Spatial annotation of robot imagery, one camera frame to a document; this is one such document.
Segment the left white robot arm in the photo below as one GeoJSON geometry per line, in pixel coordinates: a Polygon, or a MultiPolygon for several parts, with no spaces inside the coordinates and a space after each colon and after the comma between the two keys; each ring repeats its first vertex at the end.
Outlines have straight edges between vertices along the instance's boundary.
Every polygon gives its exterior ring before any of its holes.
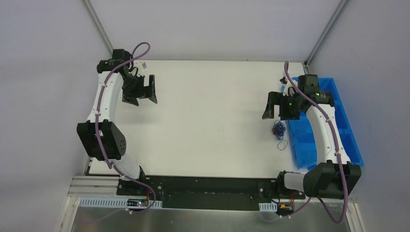
{"type": "Polygon", "coordinates": [[[125,135],[115,125],[118,99],[139,106],[139,99],[157,103],[155,75],[148,76],[145,85],[143,62],[134,62],[132,53],[125,49],[113,50],[110,59],[101,60],[96,67],[98,87],[93,107],[85,122],[76,127],[79,139],[87,155],[105,162],[124,181],[130,181],[129,189],[135,195],[147,191],[144,171],[126,153],[125,135]]]}

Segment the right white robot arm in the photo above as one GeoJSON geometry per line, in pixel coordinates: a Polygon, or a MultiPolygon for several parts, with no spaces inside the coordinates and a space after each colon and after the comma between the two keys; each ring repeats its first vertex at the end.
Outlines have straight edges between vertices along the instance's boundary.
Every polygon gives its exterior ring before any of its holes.
{"type": "Polygon", "coordinates": [[[308,197],[344,199],[361,177],[361,168],[353,164],[343,146],[336,122],[332,93],[322,90],[316,75],[305,74],[288,80],[282,92],[270,91],[263,119],[275,117],[279,106],[281,120],[299,120],[307,116],[316,146],[317,164],[307,173],[282,171],[275,181],[275,193],[287,198],[293,191],[308,197]]]}

